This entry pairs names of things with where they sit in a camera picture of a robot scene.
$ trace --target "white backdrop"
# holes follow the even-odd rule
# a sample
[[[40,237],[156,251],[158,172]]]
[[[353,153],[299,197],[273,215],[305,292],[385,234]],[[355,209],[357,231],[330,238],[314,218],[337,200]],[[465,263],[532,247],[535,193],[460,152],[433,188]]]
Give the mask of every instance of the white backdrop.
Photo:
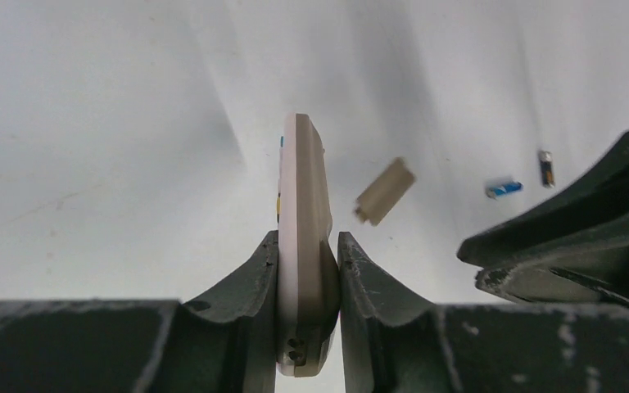
[[[629,129],[629,2],[0,0],[0,299],[201,293],[275,228],[290,111],[326,148],[334,246],[352,231],[429,300],[495,301],[455,251]],[[418,182],[359,225],[395,156]],[[525,190],[487,199],[504,176]],[[343,391],[339,334],[293,389]]]

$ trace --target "paint speck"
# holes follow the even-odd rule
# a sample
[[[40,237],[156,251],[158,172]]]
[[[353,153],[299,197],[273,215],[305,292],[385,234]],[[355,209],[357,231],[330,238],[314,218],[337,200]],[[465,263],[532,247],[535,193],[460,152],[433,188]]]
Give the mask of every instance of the paint speck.
[[[473,334],[474,336],[478,336],[478,327],[471,326],[466,322],[462,322],[462,328],[464,328],[464,330]]]
[[[596,367],[588,366],[587,371],[587,393],[597,393],[601,390],[599,382],[599,370]]]
[[[572,329],[568,323],[563,323],[558,329],[558,337],[565,342],[568,346],[561,350],[563,353],[563,359],[570,364],[572,358],[575,357],[575,335],[572,334]]]
[[[575,357],[575,350],[573,348],[563,348],[561,352],[563,353],[563,359],[572,362],[572,358]]]
[[[512,380],[514,383],[524,383],[529,380],[529,378],[524,374],[512,374]]]
[[[560,325],[560,328],[558,329],[558,337],[570,346],[575,345],[575,335],[572,334],[572,329],[567,323]]]

